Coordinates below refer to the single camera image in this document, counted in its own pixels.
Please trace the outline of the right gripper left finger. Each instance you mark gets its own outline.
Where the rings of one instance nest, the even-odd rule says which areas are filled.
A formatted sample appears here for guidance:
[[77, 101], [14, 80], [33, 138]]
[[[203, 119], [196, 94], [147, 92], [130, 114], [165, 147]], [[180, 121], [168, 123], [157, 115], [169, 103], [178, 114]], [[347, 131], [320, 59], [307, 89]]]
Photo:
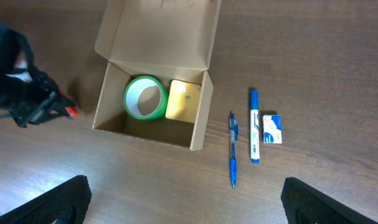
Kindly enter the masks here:
[[77, 175], [0, 216], [0, 223], [82, 224], [92, 198], [88, 179]]

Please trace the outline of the yellow sticky note pad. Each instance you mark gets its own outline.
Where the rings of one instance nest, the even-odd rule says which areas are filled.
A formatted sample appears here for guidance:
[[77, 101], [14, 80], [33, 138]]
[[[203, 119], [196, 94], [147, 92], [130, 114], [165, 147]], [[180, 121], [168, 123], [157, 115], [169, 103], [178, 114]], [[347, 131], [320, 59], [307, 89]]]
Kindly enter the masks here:
[[165, 117], [195, 123], [200, 95], [201, 86], [199, 84], [173, 80], [169, 90]]

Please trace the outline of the red black stapler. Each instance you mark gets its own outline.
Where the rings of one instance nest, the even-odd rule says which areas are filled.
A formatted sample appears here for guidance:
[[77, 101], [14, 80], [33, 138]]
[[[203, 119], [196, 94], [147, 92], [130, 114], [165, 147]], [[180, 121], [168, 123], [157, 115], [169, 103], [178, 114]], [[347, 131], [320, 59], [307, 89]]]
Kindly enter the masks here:
[[63, 96], [64, 100], [66, 101], [66, 106], [65, 106], [65, 110], [66, 112], [69, 114], [69, 116], [71, 118], [77, 118], [79, 116], [79, 112], [78, 110], [76, 109], [76, 103], [71, 100], [67, 94], [62, 91], [61, 89], [59, 90], [60, 94]]

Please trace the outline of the blue white staples box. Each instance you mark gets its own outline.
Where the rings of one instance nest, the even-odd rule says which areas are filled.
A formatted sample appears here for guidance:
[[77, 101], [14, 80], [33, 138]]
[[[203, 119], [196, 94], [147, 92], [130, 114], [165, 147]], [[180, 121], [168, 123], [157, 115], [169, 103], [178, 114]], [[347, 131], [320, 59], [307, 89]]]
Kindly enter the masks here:
[[263, 142], [265, 144], [281, 144], [281, 116], [278, 114], [263, 115]]

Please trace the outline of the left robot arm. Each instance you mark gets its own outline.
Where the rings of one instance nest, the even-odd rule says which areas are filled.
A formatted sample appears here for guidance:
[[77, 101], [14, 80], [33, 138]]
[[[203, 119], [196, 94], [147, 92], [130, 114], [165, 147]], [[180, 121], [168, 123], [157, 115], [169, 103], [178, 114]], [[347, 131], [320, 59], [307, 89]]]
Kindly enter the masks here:
[[34, 65], [34, 54], [22, 34], [0, 23], [0, 119], [18, 127], [38, 125], [60, 117], [78, 116], [76, 104], [54, 79]]

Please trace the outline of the blue white marker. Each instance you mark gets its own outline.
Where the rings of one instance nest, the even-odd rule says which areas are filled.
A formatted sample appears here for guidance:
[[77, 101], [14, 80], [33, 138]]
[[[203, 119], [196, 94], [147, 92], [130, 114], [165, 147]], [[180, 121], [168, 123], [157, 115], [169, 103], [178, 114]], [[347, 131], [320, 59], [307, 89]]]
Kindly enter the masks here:
[[260, 130], [258, 91], [250, 92], [250, 158], [254, 164], [260, 162]]

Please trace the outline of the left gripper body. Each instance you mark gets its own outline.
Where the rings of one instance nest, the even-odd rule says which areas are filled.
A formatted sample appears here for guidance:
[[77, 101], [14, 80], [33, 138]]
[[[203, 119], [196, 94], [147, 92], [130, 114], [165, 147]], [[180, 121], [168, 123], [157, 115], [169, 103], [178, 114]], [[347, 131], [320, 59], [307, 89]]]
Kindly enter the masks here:
[[0, 73], [0, 119], [12, 118], [18, 127], [38, 125], [53, 119], [73, 119], [65, 110], [66, 101], [56, 82], [46, 73], [38, 71], [31, 82], [25, 82], [16, 74]]

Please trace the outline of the blue ballpoint pen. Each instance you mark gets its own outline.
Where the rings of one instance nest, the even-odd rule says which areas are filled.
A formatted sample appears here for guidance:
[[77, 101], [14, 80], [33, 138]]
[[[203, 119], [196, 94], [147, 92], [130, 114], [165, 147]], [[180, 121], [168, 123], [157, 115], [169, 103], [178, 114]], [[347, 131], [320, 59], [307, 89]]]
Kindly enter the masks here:
[[230, 134], [230, 181], [232, 188], [235, 189], [237, 181], [237, 161], [235, 158], [235, 143], [238, 138], [238, 124], [233, 113], [229, 118], [229, 134]]

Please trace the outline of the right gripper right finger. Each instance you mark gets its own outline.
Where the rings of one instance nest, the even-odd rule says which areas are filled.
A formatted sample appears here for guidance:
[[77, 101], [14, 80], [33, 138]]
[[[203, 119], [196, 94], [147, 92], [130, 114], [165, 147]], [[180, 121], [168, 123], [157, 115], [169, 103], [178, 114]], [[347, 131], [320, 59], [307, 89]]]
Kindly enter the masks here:
[[295, 177], [285, 179], [281, 201], [289, 224], [377, 224]]

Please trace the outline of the green tape roll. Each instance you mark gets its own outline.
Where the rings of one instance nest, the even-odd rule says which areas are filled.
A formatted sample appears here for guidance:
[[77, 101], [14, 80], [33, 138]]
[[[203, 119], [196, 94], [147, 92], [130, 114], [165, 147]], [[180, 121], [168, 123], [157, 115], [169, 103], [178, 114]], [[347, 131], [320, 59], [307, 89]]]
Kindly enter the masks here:
[[168, 91], [152, 76], [134, 78], [123, 95], [126, 112], [135, 119], [154, 120], [164, 117], [168, 104]]

